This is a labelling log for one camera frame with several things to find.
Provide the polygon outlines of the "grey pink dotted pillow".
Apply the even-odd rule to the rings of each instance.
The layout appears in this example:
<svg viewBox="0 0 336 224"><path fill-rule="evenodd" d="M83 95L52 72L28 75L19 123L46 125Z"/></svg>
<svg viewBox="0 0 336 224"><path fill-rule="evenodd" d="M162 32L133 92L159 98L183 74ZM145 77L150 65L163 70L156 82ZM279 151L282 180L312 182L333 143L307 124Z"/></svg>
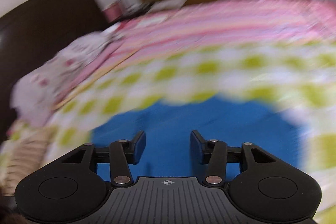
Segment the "grey pink dotted pillow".
<svg viewBox="0 0 336 224"><path fill-rule="evenodd" d="M42 127L52 116L52 108L67 93L71 82L112 46L117 31L92 32L77 38L41 67L23 76L11 92L10 107L17 117Z"/></svg>

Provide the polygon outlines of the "white pillow on bed edge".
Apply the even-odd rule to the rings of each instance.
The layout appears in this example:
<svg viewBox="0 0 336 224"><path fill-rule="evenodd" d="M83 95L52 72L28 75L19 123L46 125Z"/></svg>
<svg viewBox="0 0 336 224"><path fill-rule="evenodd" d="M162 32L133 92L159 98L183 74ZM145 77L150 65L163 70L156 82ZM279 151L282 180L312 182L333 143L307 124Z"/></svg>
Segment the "white pillow on bed edge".
<svg viewBox="0 0 336 224"><path fill-rule="evenodd" d="M188 0L162 0L155 2L147 13L181 9Z"/></svg>

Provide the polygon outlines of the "pink striped bed sheet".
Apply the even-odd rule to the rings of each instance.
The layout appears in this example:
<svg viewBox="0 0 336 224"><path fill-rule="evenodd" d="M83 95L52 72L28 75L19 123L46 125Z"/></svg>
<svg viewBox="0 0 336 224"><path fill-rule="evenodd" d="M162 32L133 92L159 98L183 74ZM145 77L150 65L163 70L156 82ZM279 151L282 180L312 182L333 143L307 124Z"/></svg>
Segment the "pink striped bed sheet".
<svg viewBox="0 0 336 224"><path fill-rule="evenodd" d="M222 0L146 14L105 31L112 42L61 92L113 64L140 63L195 47L305 43L335 39L335 3L324 0Z"/></svg>

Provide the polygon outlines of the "dark wooden headboard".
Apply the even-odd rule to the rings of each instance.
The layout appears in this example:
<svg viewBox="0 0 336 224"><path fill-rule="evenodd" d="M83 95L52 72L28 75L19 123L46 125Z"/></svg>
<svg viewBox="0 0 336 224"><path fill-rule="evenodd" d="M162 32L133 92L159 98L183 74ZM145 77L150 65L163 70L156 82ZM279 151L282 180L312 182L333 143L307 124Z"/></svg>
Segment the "dark wooden headboard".
<svg viewBox="0 0 336 224"><path fill-rule="evenodd" d="M95 0L28 0L1 17L1 141L17 114L10 94L24 75L108 22Z"/></svg>

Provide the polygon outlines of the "beige striped folded cloth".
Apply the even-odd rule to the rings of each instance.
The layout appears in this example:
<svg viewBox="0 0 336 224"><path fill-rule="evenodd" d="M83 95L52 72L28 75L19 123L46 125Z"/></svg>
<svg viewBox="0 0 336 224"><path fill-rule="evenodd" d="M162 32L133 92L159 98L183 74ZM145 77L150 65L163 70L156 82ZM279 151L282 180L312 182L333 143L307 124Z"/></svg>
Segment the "beige striped folded cloth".
<svg viewBox="0 0 336 224"><path fill-rule="evenodd" d="M40 128L14 145L5 164L4 179L1 181L4 196L13 196L19 182L42 166L55 131L52 127Z"/></svg>

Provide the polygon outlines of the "green white checkered blanket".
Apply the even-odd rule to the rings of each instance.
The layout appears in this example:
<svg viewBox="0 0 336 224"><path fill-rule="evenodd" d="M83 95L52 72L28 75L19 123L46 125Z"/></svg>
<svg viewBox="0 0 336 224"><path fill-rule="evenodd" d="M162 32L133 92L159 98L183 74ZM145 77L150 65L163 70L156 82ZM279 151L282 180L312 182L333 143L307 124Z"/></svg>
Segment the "green white checkered blanket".
<svg viewBox="0 0 336 224"><path fill-rule="evenodd" d="M305 126L299 164L322 188L318 223L335 223L335 44L268 43L196 47L119 65L56 111L42 165L88 140L95 127L155 102L203 102L219 95L257 100Z"/></svg>

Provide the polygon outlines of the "pink plastic basket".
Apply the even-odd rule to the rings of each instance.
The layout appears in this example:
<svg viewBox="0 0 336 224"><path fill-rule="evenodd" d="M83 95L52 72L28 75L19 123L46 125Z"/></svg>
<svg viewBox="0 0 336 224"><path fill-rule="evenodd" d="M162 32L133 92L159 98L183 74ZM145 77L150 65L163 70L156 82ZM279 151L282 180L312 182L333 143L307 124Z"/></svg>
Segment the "pink plastic basket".
<svg viewBox="0 0 336 224"><path fill-rule="evenodd" d="M102 12L109 23L120 18L125 12L125 5L123 4L123 0L117 0L111 3Z"/></svg>

